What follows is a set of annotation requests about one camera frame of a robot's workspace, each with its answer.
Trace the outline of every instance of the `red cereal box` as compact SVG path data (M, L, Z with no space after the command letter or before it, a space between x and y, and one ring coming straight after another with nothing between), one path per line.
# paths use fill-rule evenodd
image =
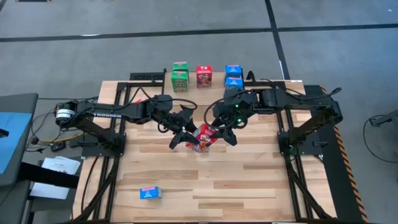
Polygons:
M197 66L197 87L211 87L212 76L211 65Z
M210 128L206 124L203 124L192 133L192 135L196 137L200 141L200 143L194 144L187 142L185 146L195 150L196 152L205 152L208 150L211 144L217 141L217 139L210 138L210 136L214 133L216 133L216 130Z

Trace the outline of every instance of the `wooden table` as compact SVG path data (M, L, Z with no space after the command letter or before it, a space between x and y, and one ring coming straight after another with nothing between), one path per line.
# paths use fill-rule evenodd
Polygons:
M223 73L213 74L211 88L196 88L196 74L190 73L188 93L174 93L170 74L165 78L164 93L198 104L193 120L203 123L205 108L222 98ZM116 81L105 81L99 94L100 103L113 103ZM302 82L285 81L286 87L304 93ZM150 95L161 94L159 87L145 87ZM139 92L136 99L145 99ZM174 101L173 110L180 110ZM310 117L308 111L292 111L294 124ZM103 127L106 118L95 118ZM127 146L121 158L114 196L112 222L269 222L294 221L294 211L285 162L279 152L276 115L254 115L244 129L234 130L238 145L230 146L219 139L207 153L199 154L179 144L169 149L172 133L162 134L157 123L126 123ZM314 156L302 156L309 191L331 216L336 216L323 164ZM94 158L83 163L73 213L80 214L83 188ZM102 158L98 159L88 183L84 206L94 196L100 178ZM159 186L161 200L140 200L139 189ZM298 190L301 214L305 216L302 194ZM105 192L100 218L104 217Z

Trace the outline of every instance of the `black floor stripe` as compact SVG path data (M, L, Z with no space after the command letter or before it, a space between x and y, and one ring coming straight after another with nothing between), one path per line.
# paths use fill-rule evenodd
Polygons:
M284 54L284 50L282 48L282 42L280 41L278 28L276 26L275 15L274 15L274 11L272 10L271 1L265 0L265 2L266 2L266 6L267 6L267 11L268 11L269 22L271 23L272 35L274 36L276 52L278 54L280 66L282 66L282 75L283 75L284 79L290 80L290 75L289 75L289 71L287 69L285 54Z
M0 12L1 12L1 9L4 7L4 5L6 4L6 1L7 0L1 0L1 2L0 2Z
M398 24L348 25L348 26L316 26L316 27L281 27L281 28L278 28L278 32L326 31L326 30L359 30L359 29L390 29L390 28L398 28Z
M165 37L179 35L205 35L205 34L249 34L271 32L271 28L239 28L239 29L210 29L210 30L184 30L165 32L139 32L124 34L93 34L93 35L65 35L52 37L10 37L0 38L0 42L32 42L51 40L93 40L93 39L117 39L132 37Z

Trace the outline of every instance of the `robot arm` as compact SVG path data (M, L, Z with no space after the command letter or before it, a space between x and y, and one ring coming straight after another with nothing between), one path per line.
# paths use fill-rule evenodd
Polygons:
M194 109L181 106L182 110L178 113L170 113L173 107L172 101L170 95L157 95L148 100L124 106L69 101L57 105L55 122L61 128L78 128L96 137L103 146L109 148L118 145L118 134L114 130L98 126L87 118L119 118L134 124L144 124L153 120L166 127L164 132L170 130L174 133L175 136L169 145L171 149L180 142L198 144L198 140L186 132L196 130L191 119Z
M214 102L213 116L215 120L211 128L218 129L212 138L223 138L231 145L236 145L237 140L232 129L242 129L248 124L248 118L254 114L274 114L290 110L318 110L318 113L298 128L288 131L289 144L296 145L303 142L306 137L325 124L338 124L343 120L340 107L331 95L341 91L335 89L328 95L307 97L293 95L280 89L253 89L239 91L230 89L225 92L224 98Z

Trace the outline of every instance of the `green cereal box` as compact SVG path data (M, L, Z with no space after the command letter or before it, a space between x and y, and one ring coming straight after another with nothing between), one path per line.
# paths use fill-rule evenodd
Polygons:
M188 62L174 62L173 63L173 72L186 72L188 74L188 82L189 82L189 65Z
M173 72L172 85L175 93L188 91L188 73L187 72Z

